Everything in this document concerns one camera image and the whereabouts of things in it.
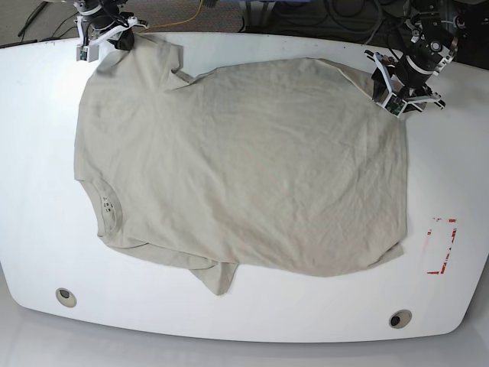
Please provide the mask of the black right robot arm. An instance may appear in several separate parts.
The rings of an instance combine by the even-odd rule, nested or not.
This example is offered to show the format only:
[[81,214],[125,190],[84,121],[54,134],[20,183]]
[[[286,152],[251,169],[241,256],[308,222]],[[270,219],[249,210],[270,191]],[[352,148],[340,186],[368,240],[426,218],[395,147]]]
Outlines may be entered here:
[[134,13],[122,11],[126,1],[73,1],[77,10],[76,26],[79,34],[81,60],[88,60],[99,45],[109,42],[116,50],[130,51],[134,46],[133,28],[148,29],[145,20]]

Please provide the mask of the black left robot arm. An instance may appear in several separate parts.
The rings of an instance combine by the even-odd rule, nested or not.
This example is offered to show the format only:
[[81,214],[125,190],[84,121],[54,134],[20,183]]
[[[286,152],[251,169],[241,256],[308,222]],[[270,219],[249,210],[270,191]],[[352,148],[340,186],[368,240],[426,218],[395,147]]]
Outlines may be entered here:
[[422,112],[429,103],[444,109],[442,97],[427,81],[453,61],[458,38],[444,29],[437,1],[408,1],[402,24],[410,29],[411,38],[401,56],[364,52],[376,66],[372,100],[397,118]]

